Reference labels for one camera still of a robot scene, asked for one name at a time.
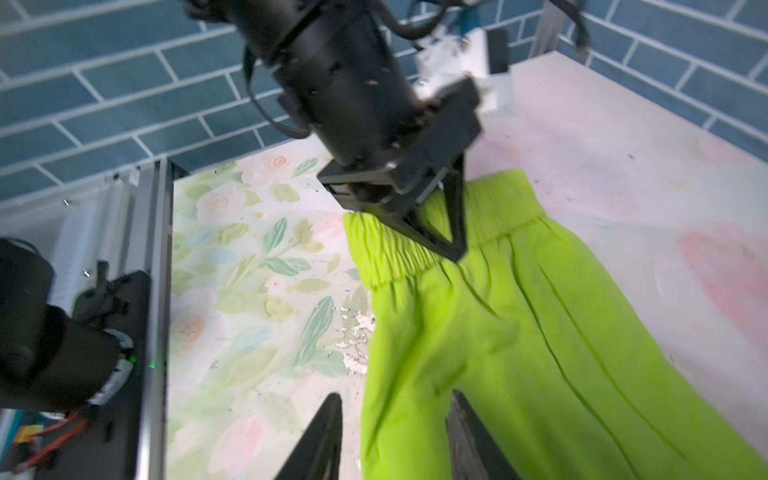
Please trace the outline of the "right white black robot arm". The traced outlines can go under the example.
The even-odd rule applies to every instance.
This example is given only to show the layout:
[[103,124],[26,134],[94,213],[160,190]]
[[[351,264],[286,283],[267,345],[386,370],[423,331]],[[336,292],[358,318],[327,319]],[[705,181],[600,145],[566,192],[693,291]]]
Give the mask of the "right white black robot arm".
[[[64,412],[46,435],[69,430],[18,466],[45,463],[73,436],[86,437],[79,453],[50,470],[106,474],[93,479],[129,479],[138,473],[140,413],[149,390],[139,360],[148,359],[151,277],[136,271],[105,278],[98,262],[96,287],[83,292],[70,318],[48,303],[54,280],[50,263],[34,245],[1,237],[1,409]],[[505,458],[464,394],[454,390],[446,417],[453,479],[522,479]],[[329,394],[275,479],[339,479],[343,433],[342,399]]]

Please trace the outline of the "lime green shorts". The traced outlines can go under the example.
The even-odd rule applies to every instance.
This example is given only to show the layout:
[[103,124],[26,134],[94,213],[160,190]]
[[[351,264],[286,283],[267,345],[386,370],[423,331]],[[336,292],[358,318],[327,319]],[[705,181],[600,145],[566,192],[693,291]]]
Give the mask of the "lime green shorts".
[[344,218],[376,320],[365,478],[450,478],[454,391],[525,479],[766,477],[523,172],[472,181],[464,200],[468,249],[456,263],[369,214]]

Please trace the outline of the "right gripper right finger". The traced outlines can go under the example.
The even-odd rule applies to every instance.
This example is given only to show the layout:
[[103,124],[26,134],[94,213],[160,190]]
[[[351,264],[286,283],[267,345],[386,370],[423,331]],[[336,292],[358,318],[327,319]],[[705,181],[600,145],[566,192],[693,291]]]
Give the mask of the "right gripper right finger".
[[454,479],[521,479],[460,390],[452,391],[445,427]]

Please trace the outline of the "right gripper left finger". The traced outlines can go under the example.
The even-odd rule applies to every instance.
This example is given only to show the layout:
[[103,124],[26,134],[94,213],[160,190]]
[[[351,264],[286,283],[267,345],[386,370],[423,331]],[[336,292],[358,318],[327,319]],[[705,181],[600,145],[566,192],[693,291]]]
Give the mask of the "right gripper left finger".
[[275,479],[338,479],[342,438],[342,398],[338,393],[331,393],[317,410]]

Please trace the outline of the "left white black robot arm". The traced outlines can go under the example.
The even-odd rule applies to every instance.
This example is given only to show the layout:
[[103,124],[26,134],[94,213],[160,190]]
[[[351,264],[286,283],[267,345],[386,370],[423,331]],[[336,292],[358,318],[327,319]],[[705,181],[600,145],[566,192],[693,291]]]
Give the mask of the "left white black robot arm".
[[381,223],[451,261],[467,249],[464,154],[480,133],[470,78],[419,99],[382,32],[407,40],[434,22],[400,23],[380,1],[188,1],[195,20],[233,25],[243,74],[269,68],[291,118],[279,131],[316,135],[331,154],[318,174],[345,209]]

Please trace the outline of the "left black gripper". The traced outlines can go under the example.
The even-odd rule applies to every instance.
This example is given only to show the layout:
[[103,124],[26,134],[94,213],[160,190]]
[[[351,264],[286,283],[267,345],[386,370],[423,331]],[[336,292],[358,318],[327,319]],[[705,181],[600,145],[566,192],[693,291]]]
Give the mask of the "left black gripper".
[[[474,80],[464,77],[427,101],[403,146],[379,151],[349,167],[333,161],[318,180],[346,210],[403,216],[395,222],[400,233],[458,263],[467,251],[463,154],[481,132],[479,103]],[[428,226],[413,210],[440,181],[449,236]]]

